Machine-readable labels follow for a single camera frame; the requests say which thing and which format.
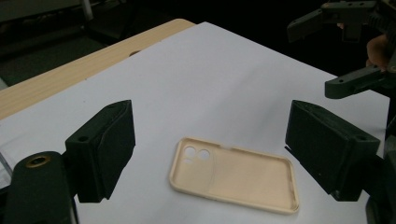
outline screw hole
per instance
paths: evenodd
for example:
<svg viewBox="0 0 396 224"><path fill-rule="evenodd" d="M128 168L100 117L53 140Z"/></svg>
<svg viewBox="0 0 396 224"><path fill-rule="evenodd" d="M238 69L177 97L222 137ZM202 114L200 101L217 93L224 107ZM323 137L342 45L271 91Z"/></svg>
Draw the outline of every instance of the screw hole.
<svg viewBox="0 0 396 224"><path fill-rule="evenodd" d="M37 156L37 157L30 159L28 162L26 162L26 167L36 168L38 166L42 166L42 165L46 164L49 161L50 161L49 156Z"/></svg>

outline wooden surface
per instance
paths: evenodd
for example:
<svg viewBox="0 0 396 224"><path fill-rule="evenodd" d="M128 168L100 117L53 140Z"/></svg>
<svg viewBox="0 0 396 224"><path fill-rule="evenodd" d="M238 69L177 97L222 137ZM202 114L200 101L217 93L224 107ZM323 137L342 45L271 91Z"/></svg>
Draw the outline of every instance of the wooden surface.
<svg viewBox="0 0 396 224"><path fill-rule="evenodd" d="M194 23L182 19L169 21L37 77L3 89L0 91L0 119L63 91L128 58L132 53L145 49L193 25Z"/></svg>

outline phone case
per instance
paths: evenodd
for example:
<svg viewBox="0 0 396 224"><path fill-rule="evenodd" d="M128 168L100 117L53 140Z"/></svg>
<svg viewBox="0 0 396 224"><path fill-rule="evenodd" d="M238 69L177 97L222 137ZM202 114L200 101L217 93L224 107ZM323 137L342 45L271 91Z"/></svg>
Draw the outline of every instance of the phone case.
<svg viewBox="0 0 396 224"><path fill-rule="evenodd" d="M169 175L184 193L281 214L299 208L291 162L287 158L185 137Z"/></svg>

